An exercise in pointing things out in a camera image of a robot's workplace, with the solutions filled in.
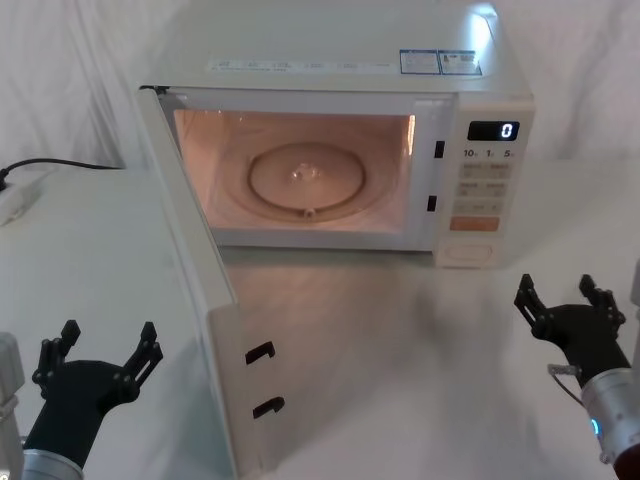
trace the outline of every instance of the table surface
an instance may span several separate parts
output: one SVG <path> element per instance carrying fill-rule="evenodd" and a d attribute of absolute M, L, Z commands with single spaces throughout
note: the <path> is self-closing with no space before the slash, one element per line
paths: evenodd
<path fill-rule="evenodd" d="M 620 343 L 631 357 L 639 178 L 634 161 L 526 164 L 505 266 L 490 271 L 437 270 L 420 254 L 222 250 L 257 336 L 296 322 L 289 345 L 308 356 L 283 375 L 317 378 L 292 394 L 308 415 L 290 425 L 293 453 L 269 476 L 610 478 L 585 412 L 546 374 L 561 352 L 531 337 L 512 301 L 528 272 L 548 305 L 582 302 L 577 283 L 591 273 L 630 320 Z M 40 341 L 67 319 L 82 330 L 69 359 L 113 363 L 133 352 L 145 321 L 156 324 L 165 359 L 136 402 L 106 417 L 87 478 L 228 473 L 153 175 L 50 175 L 32 208 L 0 227 L 0 305 L 27 376 Z M 314 351 L 329 332 L 334 345 Z M 31 382 L 19 398 L 24 434 L 43 401 Z"/>

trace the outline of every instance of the microwave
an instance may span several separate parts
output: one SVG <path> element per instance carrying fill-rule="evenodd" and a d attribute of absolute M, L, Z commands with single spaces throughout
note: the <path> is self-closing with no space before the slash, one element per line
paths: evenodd
<path fill-rule="evenodd" d="M 496 11 L 450 3 L 194 1 L 136 92 L 237 477 L 277 462 L 287 395 L 218 246 L 499 261 L 534 100 Z"/>

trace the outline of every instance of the control button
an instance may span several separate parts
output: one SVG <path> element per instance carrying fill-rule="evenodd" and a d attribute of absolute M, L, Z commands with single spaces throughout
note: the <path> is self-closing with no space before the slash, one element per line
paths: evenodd
<path fill-rule="evenodd" d="M 487 182 L 484 185 L 484 193 L 487 197 L 504 197 L 507 194 L 507 184 L 502 182 Z"/>
<path fill-rule="evenodd" d="M 458 196 L 459 197 L 477 197 L 481 192 L 479 182 L 460 182 L 458 183 Z"/>
<path fill-rule="evenodd" d="M 503 207 L 504 202 L 502 200 L 490 200 L 485 203 L 484 211 L 489 215 L 500 215 Z"/>
<path fill-rule="evenodd" d="M 486 178 L 507 179 L 511 176 L 510 163 L 489 163 L 486 166 Z"/>
<path fill-rule="evenodd" d="M 449 229 L 454 232 L 497 232 L 500 217 L 451 217 Z"/>
<path fill-rule="evenodd" d="M 453 204 L 455 215 L 482 215 L 488 213 L 488 204 L 483 200 L 457 200 Z"/>
<path fill-rule="evenodd" d="M 486 262 L 491 258 L 493 249 L 489 245 L 452 245 L 445 253 L 451 260 Z"/>
<path fill-rule="evenodd" d="M 480 162 L 465 163 L 460 168 L 460 178 L 484 178 L 486 165 Z"/>

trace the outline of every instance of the microwave label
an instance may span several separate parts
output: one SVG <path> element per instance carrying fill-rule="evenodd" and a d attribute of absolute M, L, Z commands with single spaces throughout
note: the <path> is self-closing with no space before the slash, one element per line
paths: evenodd
<path fill-rule="evenodd" d="M 400 50 L 400 73 L 482 76 L 475 50 Z"/>
<path fill-rule="evenodd" d="M 210 72 L 254 72 L 288 74 L 364 74 L 397 75 L 398 66 L 394 63 L 355 63 L 355 62 L 283 62 L 265 60 L 215 60 L 207 65 Z"/>
<path fill-rule="evenodd" d="M 400 50 L 403 75 L 441 75 L 437 50 Z"/>
<path fill-rule="evenodd" d="M 442 75 L 482 76 L 478 55 L 474 50 L 438 50 Z"/>

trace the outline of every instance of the digital display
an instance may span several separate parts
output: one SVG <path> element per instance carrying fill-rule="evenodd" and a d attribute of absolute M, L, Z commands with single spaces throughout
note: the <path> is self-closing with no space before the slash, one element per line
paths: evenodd
<path fill-rule="evenodd" d="M 513 142 L 518 138 L 520 122 L 471 122 L 467 140 Z"/>

